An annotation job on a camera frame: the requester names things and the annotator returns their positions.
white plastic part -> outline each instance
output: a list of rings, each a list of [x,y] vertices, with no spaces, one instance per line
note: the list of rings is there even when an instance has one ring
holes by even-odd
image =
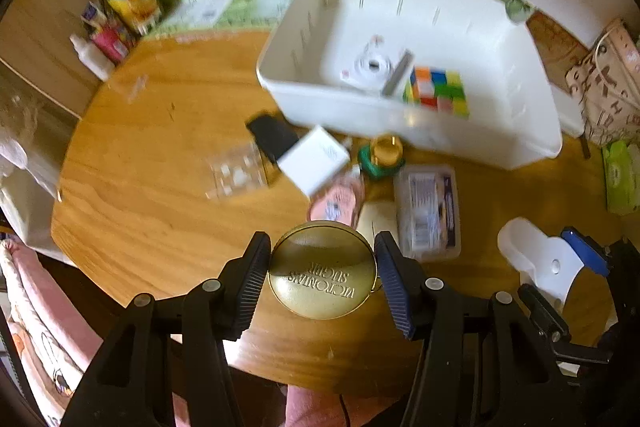
[[[548,237],[528,219],[511,219],[498,232],[498,249],[520,272],[520,284],[536,286],[561,312],[575,277],[584,264],[560,237]]]
[[[556,110],[558,111],[560,129],[574,138],[582,136],[584,133],[584,118],[582,117],[580,105],[558,86],[550,85]]]
[[[71,35],[69,39],[73,43],[76,52],[78,52],[80,62],[89,68],[101,81],[108,80],[115,66],[104,53],[93,42],[88,42],[78,35]]]
[[[461,75],[468,120],[371,96],[340,73],[380,35],[416,66]],[[506,169],[562,147],[558,113],[525,25],[497,0],[293,0],[257,74],[287,120],[356,136],[392,132],[414,146]]]

gold tin lid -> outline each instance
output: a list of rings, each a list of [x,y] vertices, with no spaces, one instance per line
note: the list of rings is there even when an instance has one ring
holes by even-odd
[[[376,260],[367,240],[335,221],[295,227],[271,254],[273,293],[284,307],[309,319],[351,313],[369,297],[376,277]]]
[[[394,167],[402,159],[402,142],[398,136],[383,134],[371,142],[371,163],[380,167]]]

wooden table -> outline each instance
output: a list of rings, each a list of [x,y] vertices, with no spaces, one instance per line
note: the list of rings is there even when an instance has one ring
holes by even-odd
[[[284,176],[270,188],[225,201],[207,199],[207,159],[248,142],[244,122],[276,110],[255,77],[266,34],[246,32],[145,41],[102,86],[66,154],[52,235],[104,291],[126,305],[140,292],[181,295],[219,274],[255,230],[275,242],[305,220],[308,201]],[[596,241],[621,235],[605,208],[602,160],[585,161],[577,140],[561,154],[502,171],[450,156],[409,151],[410,162],[456,170],[462,254],[428,266],[469,295],[515,291],[518,276],[501,257],[498,230],[524,216],[544,232],[574,225]],[[390,199],[390,180],[369,199]],[[604,279],[580,274],[565,316],[574,339],[591,343],[611,306]],[[419,345],[394,328],[382,292],[353,314],[310,321],[287,311],[266,285],[251,328],[229,347],[232,365],[261,377],[353,394],[406,391]]]

cable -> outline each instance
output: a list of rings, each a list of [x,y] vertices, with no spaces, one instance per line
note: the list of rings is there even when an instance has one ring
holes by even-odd
[[[346,427],[351,427],[351,420],[349,419],[349,412],[347,411],[347,406],[344,404],[344,398],[341,394],[338,395],[340,399],[340,405],[342,406],[342,412],[344,413],[344,424]]]

wooden floor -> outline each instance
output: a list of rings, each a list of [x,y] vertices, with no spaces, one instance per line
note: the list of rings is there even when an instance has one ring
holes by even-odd
[[[39,256],[69,300],[98,335],[105,338],[124,308],[110,298],[79,269]],[[171,369],[174,392],[184,395],[182,345],[171,341]],[[236,398],[246,427],[275,427],[284,423],[285,398],[278,385],[231,368]]]

